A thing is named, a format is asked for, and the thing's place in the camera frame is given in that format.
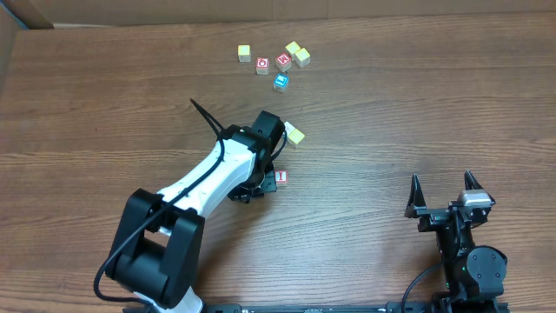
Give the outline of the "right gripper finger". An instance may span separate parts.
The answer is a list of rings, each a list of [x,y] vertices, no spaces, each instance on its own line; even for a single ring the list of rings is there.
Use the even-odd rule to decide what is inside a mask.
[[[470,170],[464,173],[464,183],[466,190],[482,190],[483,187],[479,184]]]
[[[407,218],[418,218],[426,209],[427,205],[420,186],[420,180],[418,176],[414,174],[412,176],[411,190],[404,216]]]

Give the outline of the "white red letter block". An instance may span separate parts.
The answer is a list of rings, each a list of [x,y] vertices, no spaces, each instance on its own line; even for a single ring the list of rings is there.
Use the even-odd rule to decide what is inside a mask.
[[[288,172],[286,170],[276,170],[275,183],[277,186],[286,186],[288,184]]]

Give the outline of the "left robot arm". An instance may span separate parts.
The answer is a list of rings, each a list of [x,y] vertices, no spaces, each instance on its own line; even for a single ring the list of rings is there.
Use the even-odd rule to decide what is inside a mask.
[[[128,312],[202,311],[192,286],[207,218],[225,199],[249,203],[277,189],[273,161],[287,141],[278,116],[262,111],[250,127],[227,128],[205,118],[217,135],[213,150],[178,182],[128,198],[97,273],[130,291]]]

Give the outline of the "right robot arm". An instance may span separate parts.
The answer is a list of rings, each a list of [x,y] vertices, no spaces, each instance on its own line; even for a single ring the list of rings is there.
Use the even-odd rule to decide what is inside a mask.
[[[497,297],[504,293],[507,256],[488,245],[477,245],[472,230],[487,222],[496,204],[471,171],[464,174],[465,189],[446,208],[429,209],[414,175],[405,217],[419,220],[419,232],[436,234],[440,262],[423,270],[407,287],[401,312],[507,312]],[[443,269],[447,291],[436,292],[425,304],[409,304],[410,291],[425,276]]]

